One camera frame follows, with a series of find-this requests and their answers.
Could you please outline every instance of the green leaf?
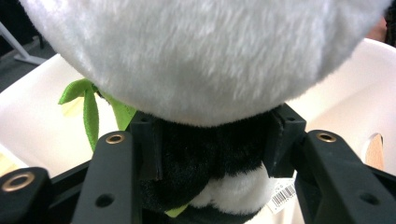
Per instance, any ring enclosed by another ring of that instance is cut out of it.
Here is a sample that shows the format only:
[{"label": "green leaf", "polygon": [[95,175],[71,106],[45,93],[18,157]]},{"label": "green leaf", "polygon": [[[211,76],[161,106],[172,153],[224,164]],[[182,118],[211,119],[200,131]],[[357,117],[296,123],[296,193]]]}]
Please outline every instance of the green leaf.
[{"label": "green leaf", "polygon": [[62,94],[61,99],[59,99],[58,104],[63,105],[78,97],[84,96],[85,90],[92,90],[92,86],[92,83],[86,78],[70,83],[66,89],[64,89],[64,93]]},{"label": "green leaf", "polygon": [[165,214],[168,215],[169,217],[178,217],[186,208],[188,207],[188,204],[184,204],[183,206],[180,206],[179,208],[175,208],[169,211],[166,211]]},{"label": "green leaf", "polygon": [[117,126],[119,127],[119,130],[124,131],[128,127],[132,118],[134,117],[134,113],[136,113],[136,109],[121,103],[120,101],[114,99],[113,97],[111,97],[106,93],[103,92],[101,93],[113,107],[114,116],[116,117]]},{"label": "green leaf", "polygon": [[87,134],[91,149],[94,151],[99,135],[99,112],[93,89],[85,90],[83,118],[85,133]]}]

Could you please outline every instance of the barcode label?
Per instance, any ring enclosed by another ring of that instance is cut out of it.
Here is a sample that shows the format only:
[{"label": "barcode label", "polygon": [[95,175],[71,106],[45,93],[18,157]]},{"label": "barcode label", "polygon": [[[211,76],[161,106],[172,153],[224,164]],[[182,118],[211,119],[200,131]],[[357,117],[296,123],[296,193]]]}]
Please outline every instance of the barcode label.
[{"label": "barcode label", "polygon": [[287,203],[295,196],[296,190],[294,188],[294,179],[281,179],[276,183],[271,201],[267,205],[274,214],[277,214],[282,211]]}]

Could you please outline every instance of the plush head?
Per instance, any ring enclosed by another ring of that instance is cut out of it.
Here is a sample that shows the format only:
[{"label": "plush head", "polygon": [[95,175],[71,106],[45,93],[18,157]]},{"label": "plush head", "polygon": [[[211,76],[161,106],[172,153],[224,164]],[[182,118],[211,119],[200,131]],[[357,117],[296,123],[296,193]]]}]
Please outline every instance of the plush head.
[{"label": "plush head", "polygon": [[216,126],[337,68],[389,0],[21,0],[83,76],[156,117]]}]

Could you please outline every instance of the stuffed panda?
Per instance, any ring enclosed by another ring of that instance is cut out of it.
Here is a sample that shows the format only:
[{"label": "stuffed panda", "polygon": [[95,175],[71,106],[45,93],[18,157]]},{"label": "stuffed panda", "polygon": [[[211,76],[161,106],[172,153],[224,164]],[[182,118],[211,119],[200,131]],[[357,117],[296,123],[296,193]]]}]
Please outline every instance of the stuffed panda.
[{"label": "stuffed panda", "polygon": [[148,223],[217,224],[270,199],[262,116],[334,71],[389,2],[21,0],[95,87],[163,119],[163,179],[141,181]]}]

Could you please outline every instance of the floor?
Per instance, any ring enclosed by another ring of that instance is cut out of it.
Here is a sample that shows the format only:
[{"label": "floor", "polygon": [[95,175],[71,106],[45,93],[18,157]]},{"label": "floor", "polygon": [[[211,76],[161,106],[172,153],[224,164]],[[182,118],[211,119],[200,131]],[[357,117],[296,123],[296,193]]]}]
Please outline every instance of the floor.
[{"label": "floor", "polygon": [[[44,48],[41,49],[38,39],[23,47],[30,55],[44,59],[49,59],[56,54],[49,43],[45,43]],[[14,59],[16,54],[17,51],[13,50],[0,57],[0,92],[37,67],[34,64],[16,61]]]}]

